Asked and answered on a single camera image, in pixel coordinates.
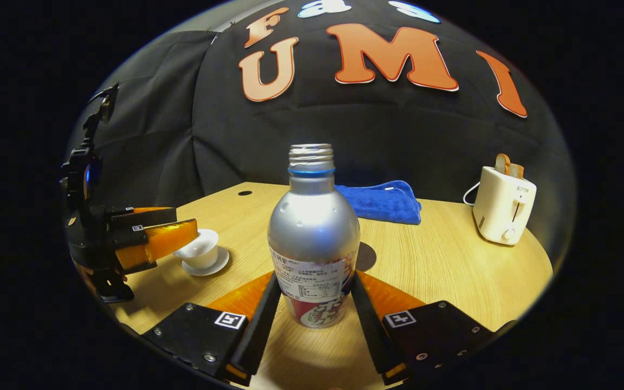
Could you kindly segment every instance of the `toaster knob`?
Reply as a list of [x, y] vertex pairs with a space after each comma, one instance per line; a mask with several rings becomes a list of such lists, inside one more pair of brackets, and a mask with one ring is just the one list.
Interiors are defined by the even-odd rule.
[[514, 229], [507, 229], [502, 234], [502, 237], [504, 237], [504, 239], [510, 239], [510, 238], [512, 238], [514, 236], [515, 236], [515, 230]]

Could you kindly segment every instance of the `wooden table surface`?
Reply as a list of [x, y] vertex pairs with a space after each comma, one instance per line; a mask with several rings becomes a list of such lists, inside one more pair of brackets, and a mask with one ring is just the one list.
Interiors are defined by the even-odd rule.
[[[199, 228], [218, 232], [218, 245], [228, 249], [230, 261], [216, 274], [196, 277], [184, 272], [173, 255], [160, 259], [157, 268], [128, 276], [136, 298], [111, 304], [117, 319], [144, 333], [186, 302], [205, 306], [272, 271], [268, 222], [287, 190], [242, 183], [179, 207], [179, 220], [196, 218]], [[239, 196], [242, 191], [252, 193]], [[492, 331], [522, 316], [553, 274], [531, 232], [513, 247], [493, 244], [479, 235], [470, 206], [419, 202], [420, 225], [360, 219], [361, 241], [377, 254], [367, 273], [425, 303], [449, 301]], [[280, 299], [249, 388], [386, 388], [374, 370], [352, 296], [347, 302], [339, 324], [312, 330], [294, 323]]]

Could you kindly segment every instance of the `white teacup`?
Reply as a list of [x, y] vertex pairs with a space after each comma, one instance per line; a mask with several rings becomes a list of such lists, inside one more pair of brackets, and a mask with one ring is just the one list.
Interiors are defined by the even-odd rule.
[[199, 229], [194, 241], [173, 254], [194, 269], [206, 269], [218, 259], [218, 233], [210, 229]]

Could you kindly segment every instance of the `white toaster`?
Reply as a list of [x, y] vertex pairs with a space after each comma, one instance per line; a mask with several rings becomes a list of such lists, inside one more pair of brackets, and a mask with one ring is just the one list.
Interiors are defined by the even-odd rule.
[[500, 244], [517, 244], [527, 227], [535, 198], [535, 184], [483, 166], [473, 203], [473, 216], [480, 235]]

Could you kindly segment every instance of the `bottle label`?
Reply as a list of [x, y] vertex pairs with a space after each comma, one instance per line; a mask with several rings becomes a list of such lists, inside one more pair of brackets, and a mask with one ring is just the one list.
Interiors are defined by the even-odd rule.
[[292, 315], [309, 328], [326, 328], [340, 320], [345, 301], [344, 286], [355, 268], [355, 253], [327, 264], [299, 262], [271, 247], [276, 277]]

